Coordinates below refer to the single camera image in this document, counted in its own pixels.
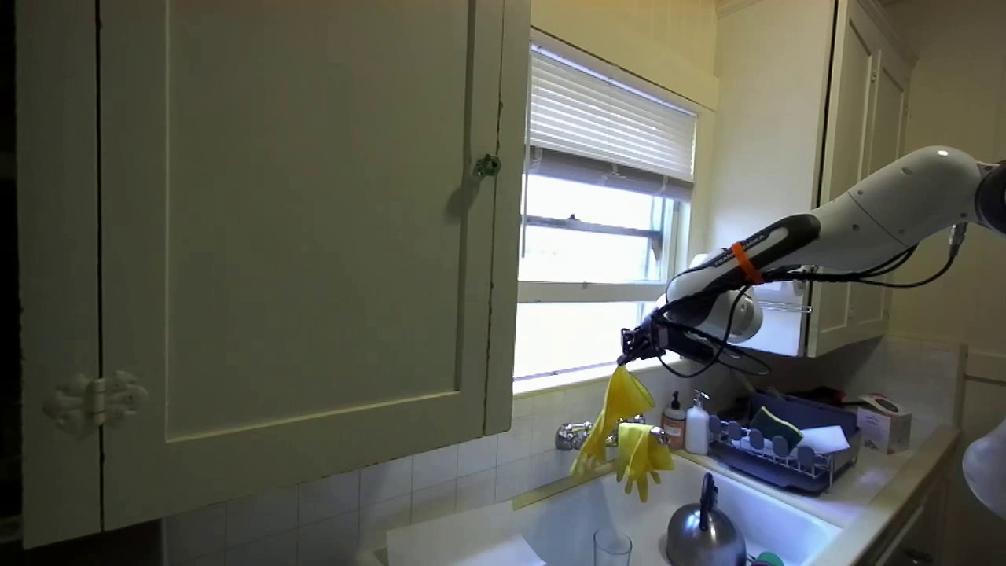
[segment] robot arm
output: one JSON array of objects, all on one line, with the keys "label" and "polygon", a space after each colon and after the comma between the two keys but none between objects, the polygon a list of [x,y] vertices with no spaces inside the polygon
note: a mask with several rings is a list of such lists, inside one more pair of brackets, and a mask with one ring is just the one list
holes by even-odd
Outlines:
[{"label": "robot arm", "polygon": [[841,199],[782,217],[717,258],[681,270],[668,301],[623,331],[620,363],[679,352],[715,360],[722,337],[748,338],[761,307],[742,288],[773,280],[869,280],[897,268],[938,229],[978,221],[1006,231],[1006,174],[956,146],[921,146],[870,174]]}]

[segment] sink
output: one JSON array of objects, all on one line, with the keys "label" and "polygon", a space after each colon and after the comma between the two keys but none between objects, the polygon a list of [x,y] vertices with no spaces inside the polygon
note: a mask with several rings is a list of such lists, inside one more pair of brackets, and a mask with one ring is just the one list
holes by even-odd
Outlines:
[{"label": "sink", "polygon": [[[499,547],[518,542],[530,547],[546,566],[584,566],[593,564],[593,530],[613,527],[632,538],[632,564],[661,566],[668,519],[694,502],[703,482],[702,464],[676,460],[672,471],[651,483],[651,500],[640,502],[636,493],[604,473],[601,482],[583,483],[560,497],[542,500],[534,506],[512,508],[508,502],[469,508],[458,515],[434,519],[396,530],[391,542],[409,547],[409,564],[473,564],[484,547]],[[841,527],[791,508],[773,497],[767,488],[740,483],[727,473],[715,473],[722,508],[736,527],[746,534],[748,554],[773,550],[786,566],[791,564],[828,564],[828,547],[841,538]]]},{"label": "sink", "polygon": [[[583,566],[593,560],[593,530],[615,527],[632,538],[632,564],[668,564],[664,530],[668,519],[694,502],[703,482],[702,464],[676,460],[672,471],[651,483],[651,500],[640,502],[636,493],[607,473],[604,482],[584,483],[546,502],[537,502],[526,519],[526,542],[551,566]],[[727,473],[715,473],[722,508],[746,534],[748,554],[773,550],[782,564],[823,564],[828,547],[841,538],[841,527],[791,508],[767,488],[748,488]]]}]

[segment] cabinet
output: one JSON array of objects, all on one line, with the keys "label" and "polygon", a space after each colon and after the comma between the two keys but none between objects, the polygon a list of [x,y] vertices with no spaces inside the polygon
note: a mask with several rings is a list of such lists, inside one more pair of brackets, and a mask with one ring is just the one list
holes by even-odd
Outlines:
[{"label": "cabinet", "polygon": [[950,524],[950,467],[959,460],[944,455],[930,479],[883,524],[854,566],[950,564],[944,538]]},{"label": "cabinet", "polygon": [[526,0],[19,8],[26,545],[508,425]]},{"label": "cabinet", "polygon": [[[720,7],[720,117],[712,244],[810,211],[902,153],[909,62],[869,0]],[[746,346],[823,355],[880,337],[875,285],[754,288],[764,331]]]}]

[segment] cable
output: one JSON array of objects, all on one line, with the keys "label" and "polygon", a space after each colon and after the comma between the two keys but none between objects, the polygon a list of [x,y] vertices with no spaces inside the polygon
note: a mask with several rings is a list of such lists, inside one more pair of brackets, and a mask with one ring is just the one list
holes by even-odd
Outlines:
[{"label": "cable", "polygon": [[736,375],[746,375],[746,376],[767,376],[767,375],[773,375],[773,370],[778,370],[770,360],[764,360],[764,357],[758,357],[758,355],[752,355],[752,352],[746,352],[746,350],[727,350],[727,352],[734,352],[734,355],[740,355],[740,357],[746,357],[746,360],[754,360],[754,363],[761,368],[761,370],[752,370],[752,368],[729,363],[729,360],[722,360],[722,357],[720,357],[720,363],[722,363],[722,368],[729,368],[729,370],[736,370]]},{"label": "cable", "polygon": [[810,273],[810,270],[801,270],[801,268],[786,268],[786,270],[779,270],[779,273],[767,273],[767,280],[770,280],[770,283],[778,283],[778,280],[861,283],[861,280],[869,280],[869,276],[883,276],[883,273],[902,268],[911,253],[916,253],[916,244],[906,247],[906,250],[899,250],[899,253],[893,253],[893,258],[887,258],[887,262],[880,262],[880,265],[875,265],[875,268],[869,268],[869,270],[852,270],[852,273]]},{"label": "cable", "polygon": [[880,288],[919,288],[919,285],[927,285],[935,280],[941,280],[959,258],[959,247],[950,247],[944,268],[926,280],[909,280],[909,283],[891,283],[891,280],[858,280],[861,285],[880,285]]},{"label": "cable", "polygon": [[697,332],[697,337],[703,337],[709,342],[717,342],[712,360],[703,360],[697,370],[688,370],[688,375],[686,375],[686,370],[676,370],[676,368],[668,363],[664,357],[656,357],[656,360],[661,360],[672,376],[692,381],[692,376],[712,370],[715,363],[720,363],[720,355],[722,355],[727,350],[736,352],[736,355],[742,355],[740,350],[729,346],[729,331],[734,331],[736,307],[742,306],[742,299],[746,299],[748,288],[752,288],[752,285],[742,285],[742,288],[736,293],[736,299],[729,301],[727,324],[722,324],[722,337],[715,337],[715,332],[703,332],[703,331],[694,331],[694,328],[686,328],[686,324],[670,324],[672,331]]}]

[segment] tray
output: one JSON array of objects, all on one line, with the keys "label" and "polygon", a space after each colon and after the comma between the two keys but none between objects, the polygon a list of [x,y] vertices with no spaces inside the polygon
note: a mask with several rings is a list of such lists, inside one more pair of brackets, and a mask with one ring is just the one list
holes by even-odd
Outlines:
[{"label": "tray", "polygon": [[[752,416],[761,405],[791,420],[795,428],[841,425],[849,439],[849,448],[815,452],[810,445],[795,445],[782,452],[770,438],[748,428]],[[712,455],[770,488],[795,491],[795,493],[823,493],[847,467],[854,464],[858,428],[854,428],[854,416],[836,405],[791,400],[791,396],[754,396],[742,416],[715,420]]]}]

